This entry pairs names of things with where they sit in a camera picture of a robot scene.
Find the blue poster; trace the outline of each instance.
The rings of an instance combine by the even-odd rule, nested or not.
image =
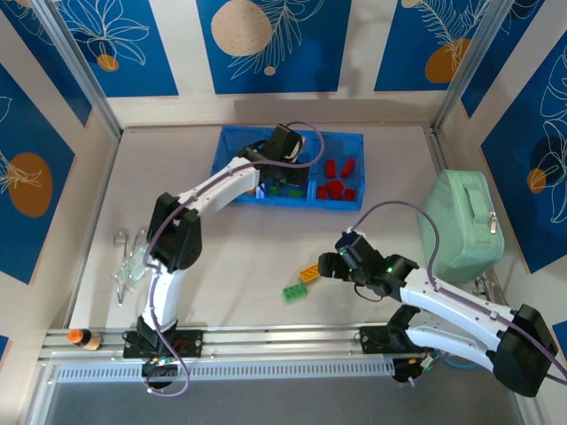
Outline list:
[[[149,0],[55,5],[108,97],[178,94]]]
[[[482,150],[530,271],[567,254],[567,33]]]
[[[555,332],[555,336],[557,336],[557,341],[559,341],[559,347],[563,352],[563,356],[567,358],[567,321],[553,325],[553,331]]]
[[[514,11],[533,1],[517,0]],[[491,2],[399,0],[375,91],[445,90]]]
[[[73,160],[0,66],[0,272],[30,282]]]
[[[337,91],[351,0],[197,0],[219,95]]]
[[[77,119],[85,126],[92,106],[65,61],[59,56],[28,0],[0,0],[0,9],[69,104]]]
[[[2,365],[2,357],[4,356],[4,352],[8,347],[8,338],[6,336],[0,335],[0,365]]]
[[[490,86],[500,73],[512,51],[532,23],[536,13],[545,0],[516,0],[494,37],[488,52],[480,62],[469,86],[462,95],[462,104],[469,115],[477,110]]]

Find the orange bottle cap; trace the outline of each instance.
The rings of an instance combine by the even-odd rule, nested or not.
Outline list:
[[[83,333],[80,329],[71,329],[67,334],[67,339],[72,343],[76,344],[82,340]]]

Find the blue storage box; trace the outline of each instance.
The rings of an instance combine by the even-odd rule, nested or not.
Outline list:
[[[319,138],[314,131],[293,129],[306,138],[306,145],[298,161],[309,162],[315,158],[321,148]],[[221,137],[214,155],[211,175],[222,170],[245,146],[269,139],[273,128],[226,126],[221,130]],[[253,193],[244,193],[236,202],[248,204],[295,206],[302,208],[325,208],[331,210],[360,211],[364,198],[364,138],[362,135],[322,132],[325,140],[325,152],[317,164],[309,170],[309,180],[302,187],[280,185],[273,182],[260,185]],[[354,170],[347,179],[340,177],[346,161],[354,159]],[[337,165],[337,178],[325,177],[325,160],[334,159]],[[354,201],[317,199],[317,186],[324,186],[332,180],[340,180],[346,189],[356,190]]]

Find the bag zipper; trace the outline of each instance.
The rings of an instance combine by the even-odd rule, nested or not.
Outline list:
[[[490,211],[490,233],[496,235],[496,228],[498,227],[498,218],[496,212]]]

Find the small bottle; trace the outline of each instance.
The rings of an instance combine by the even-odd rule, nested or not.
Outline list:
[[[79,348],[93,351],[98,350],[102,343],[100,335],[88,329],[71,329],[67,339]]]

